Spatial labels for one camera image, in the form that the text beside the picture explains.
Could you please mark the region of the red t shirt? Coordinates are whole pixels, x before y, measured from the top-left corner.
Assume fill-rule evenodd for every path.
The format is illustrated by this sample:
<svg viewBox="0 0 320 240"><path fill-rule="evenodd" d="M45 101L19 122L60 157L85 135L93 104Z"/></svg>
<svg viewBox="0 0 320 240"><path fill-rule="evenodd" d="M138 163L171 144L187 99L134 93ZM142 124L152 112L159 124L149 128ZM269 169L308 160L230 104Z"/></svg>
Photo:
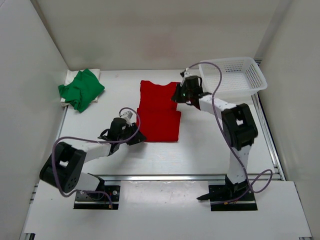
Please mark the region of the red t shirt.
<svg viewBox="0 0 320 240"><path fill-rule="evenodd" d="M181 112L177 103L171 100L176 82L166 85L149 80L140 81L140 102L137 121L140 132L149 143L174 143L179 140Z"/></svg>

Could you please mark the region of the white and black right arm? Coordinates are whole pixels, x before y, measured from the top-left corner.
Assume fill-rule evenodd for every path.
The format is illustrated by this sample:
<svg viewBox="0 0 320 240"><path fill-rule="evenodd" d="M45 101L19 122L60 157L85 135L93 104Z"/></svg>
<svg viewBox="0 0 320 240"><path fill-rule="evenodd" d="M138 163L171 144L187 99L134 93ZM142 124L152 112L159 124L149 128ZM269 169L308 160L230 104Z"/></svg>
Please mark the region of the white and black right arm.
<svg viewBox="0 0 320 240"><path fill-rule="evenodd" d="M217 193L208 193L198 200L204 201L216 196L236 200L249 190L248 159L249 152L258 136L258 129L249 106L236 105L215 98L212 93L204 92L202 78L196 75L184 77L176 85L171 98L176 103L185 103L198 110L214 115L222 136L230 149L230 159L225 185Z"/></svg>

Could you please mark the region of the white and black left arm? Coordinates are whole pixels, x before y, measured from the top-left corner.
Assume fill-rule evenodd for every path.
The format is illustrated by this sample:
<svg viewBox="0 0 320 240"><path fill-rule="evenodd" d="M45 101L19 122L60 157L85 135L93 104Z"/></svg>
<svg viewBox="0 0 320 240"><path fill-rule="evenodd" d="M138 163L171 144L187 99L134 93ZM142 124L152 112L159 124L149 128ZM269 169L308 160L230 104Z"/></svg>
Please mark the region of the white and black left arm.
<svg viewBox="0 0 320 240"><path fill-rule="evenodd" d="M132 146L146 140L135 122L130 122L127 117L116 117L110 127L101 132L98 140L59 138L40 170L39 178L57 188L64 197L83 192L93 200L100 200L106 195L102 179L82 172L84 164L113 155L122 144Z"/></svg>

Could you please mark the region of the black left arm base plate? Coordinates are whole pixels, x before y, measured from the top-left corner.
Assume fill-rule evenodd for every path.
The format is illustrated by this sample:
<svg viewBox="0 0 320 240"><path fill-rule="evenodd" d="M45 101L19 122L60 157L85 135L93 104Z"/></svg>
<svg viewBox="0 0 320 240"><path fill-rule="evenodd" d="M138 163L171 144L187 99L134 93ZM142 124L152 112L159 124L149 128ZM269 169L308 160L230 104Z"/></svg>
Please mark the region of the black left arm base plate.
<svg viewBox="0 0 320 240"><path fill-rule="evenodd" d="M99 180L97 190L104 193L76 193L74 198L74 210L118 210L121 196L121 182L94 176Z"/></svg>

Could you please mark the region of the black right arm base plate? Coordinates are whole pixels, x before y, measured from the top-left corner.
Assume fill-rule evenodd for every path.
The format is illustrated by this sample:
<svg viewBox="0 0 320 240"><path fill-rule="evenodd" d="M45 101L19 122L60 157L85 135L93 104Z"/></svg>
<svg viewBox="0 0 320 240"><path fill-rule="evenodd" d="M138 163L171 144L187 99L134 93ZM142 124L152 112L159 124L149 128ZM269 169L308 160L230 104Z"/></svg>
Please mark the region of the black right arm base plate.
<svg viewBox="0 0 320 240"><path fill-rule="evenodd" d="M212 212L257 211L254 193L247 180L233 184L226 176L224 184L210 184L208 193L197 197L198 201L209 201Z"/></svg>

